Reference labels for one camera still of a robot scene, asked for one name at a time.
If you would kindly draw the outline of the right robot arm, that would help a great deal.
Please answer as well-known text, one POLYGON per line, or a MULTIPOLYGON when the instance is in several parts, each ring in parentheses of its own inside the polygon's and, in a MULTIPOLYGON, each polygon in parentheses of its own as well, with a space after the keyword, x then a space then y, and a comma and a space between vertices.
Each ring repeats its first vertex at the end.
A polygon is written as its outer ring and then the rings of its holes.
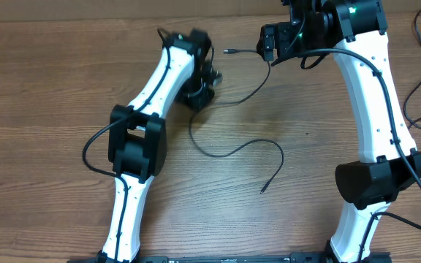
POLYGON ((399 193, 421 178, 421 151, 406 128, 390 71, 387 20, 380 1, 288 1, 287 22, 261 28, 257 53, 272 65, 332 55, 357 125, 358 159, 338 165, 344 199, 323 262, 388 262, 370 244, 399 193))

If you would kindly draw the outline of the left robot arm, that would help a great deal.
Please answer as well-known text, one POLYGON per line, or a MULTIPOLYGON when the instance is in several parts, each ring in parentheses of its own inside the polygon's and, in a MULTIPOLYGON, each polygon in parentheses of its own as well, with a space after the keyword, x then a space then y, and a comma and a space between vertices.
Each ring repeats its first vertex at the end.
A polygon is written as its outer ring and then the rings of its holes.
POLYGON ((206 107, 221 79, 206 58, 208 33, 193 29, 164 38, 162 56, 140 94, 110 114, 108 160, 113 165, 115 201, 110 230, 97 262, 135 262, 140 226, 153 179, 167 156, 166 116, 174 102, 193 111, 206 107))

